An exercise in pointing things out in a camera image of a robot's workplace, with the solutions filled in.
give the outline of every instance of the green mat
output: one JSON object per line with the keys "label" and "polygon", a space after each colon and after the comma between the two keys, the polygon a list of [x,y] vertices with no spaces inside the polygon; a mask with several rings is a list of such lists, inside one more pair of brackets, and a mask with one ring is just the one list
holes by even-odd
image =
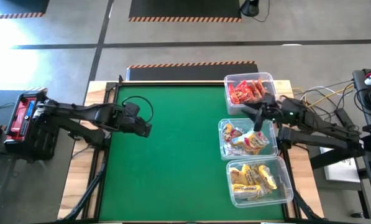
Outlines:
{"label": "green mat", "polygon": [[[118,103],[134,95],[153,104],[152,131],[112,135],[101,221],[283,220],[281,205],[231,202],[218,122],[236,116],[227,114],[224,87],[123,87]],[[148,119],[148,104],[131,101]]]}

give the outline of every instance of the plastic container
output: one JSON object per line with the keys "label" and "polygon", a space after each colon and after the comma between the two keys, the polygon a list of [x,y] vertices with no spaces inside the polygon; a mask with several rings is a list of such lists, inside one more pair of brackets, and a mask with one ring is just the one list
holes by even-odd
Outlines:
{"label": "plastic container", "polygon": [[[260,167],[265,165],[270,169],[270,173],[276,183],[277,188],[272,189],[271,193],[266,193],[258,198],[248,199],[235,197],[232,189],[232,177],[230,168],[236,168],[242,170],[242,166],[246,164],[250,167]],[[273,205],[279,203],[287,203],[293,200],[293,189],[290,184],[289,175],[286,169],[285,161],[281,157],[271,158],[253,158],[253,159],[242,159],[231,161],[227,165],[227,179],[229,186],[229,194],[231,196],[232,203],[238,208],[256,207]]]}
{"label": "plastic container", "polygon": [[265,91],[271,93],[272,95],[276,95],[277,92],[275,90],[275,86],[273,85],[273,79],[271,74],[267,72],[259,72],[259,73],[246,73],[246,74],[238,74],[238,75],[227,75],[224,78],[224,86],[225,86],[225,99],[227,104],[227,111],[229,115],[234,114],[241,114],[241,109],[245,107],[245,105],[235,105],[231,102],[228,93],[228,85],[232,84],[235,88],[238,84],[241,83],[243,80],[258,80],[261,79],[262,84],[265,88]]}
{"label": "plastic container", "polygon": [[275,157],[278,154],[278,147],[277,141],[275,137],[275,131],[273,128],[273,123],[271,121],[265,120],[262,125],[261,132],[264,133],[264,136],[267,137],[269,140],[269,144],[267,144],[264,148],[260,150],[257,155],[251,155],[244,152],[242,155],[235,155],[229,152],[229,148],[233,148],[230,144],[226,143],[222,136],[222,130],[225,128],[225,124],[227,121],[233,124],[234,128],[240,128],[246,133],[247,131],[253,129],[254,122],[249,118],[236,118],[236,119],[222,119],[218,122],[218,135],[220,141],[220,151],[221,151],[221,159],[229,160],[229,159],[247,159],[251,157],[256,158],[263,158],[263,157]]}

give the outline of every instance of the concrete floor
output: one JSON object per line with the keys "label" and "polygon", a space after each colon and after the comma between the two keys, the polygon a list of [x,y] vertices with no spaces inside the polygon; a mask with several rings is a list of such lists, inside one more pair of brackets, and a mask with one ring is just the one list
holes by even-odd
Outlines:
{"label": "concrete floor", "polygon": [[[244,17],[239,24],[129,23],[130,3],[114,1],[105,43],[371,39],[371,0],[271,0],[267,22]],[[97,44],[107,4],[108,0],[50,0],[45,17],[0,20],[0,87],[45,86],[51,98],[82,104],[95,48],[7,48]],[[263,16],[267,1],[260,5]],[[117,80],[129,65],[226,60],[255,60],[260,71],[271,73],[275,79],[291,80],[293,87],[308,89],[350,80],[353,70],[371,68],[371,44],[103,49],[95,79]],[[332,110],[330,105],[323,106]],[[356,125],[365,125],[351,96],[345,109]],[[2,195],[0,223],[56,219],[72,147],[73,141],[61,133],[56,155],[45,167],[38,163],[16,165],[21,174],[10,180]],[[368,193],[371,206],[370,189]],[[319,195],[326,218],[371,223],[348,217],[360,211],[356,192],[325,188],[319,189]]]}

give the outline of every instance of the black floor mat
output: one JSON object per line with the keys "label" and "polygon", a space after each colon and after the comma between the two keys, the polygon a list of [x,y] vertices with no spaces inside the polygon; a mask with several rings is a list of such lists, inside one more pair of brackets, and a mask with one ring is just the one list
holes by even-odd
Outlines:
{"label": "black floor mat", "polygon": [[131,81],[224,80],[226,75],[259,72],[254,61],[131,65],[126,78]]}
{"label": "black floor mat", "polygon": [[0,19],[41,17],[49,0],[0,0]]}
{"label": "black floor mat", "polygon": [[130,22],[240,22],[239,0],[132,0]]}

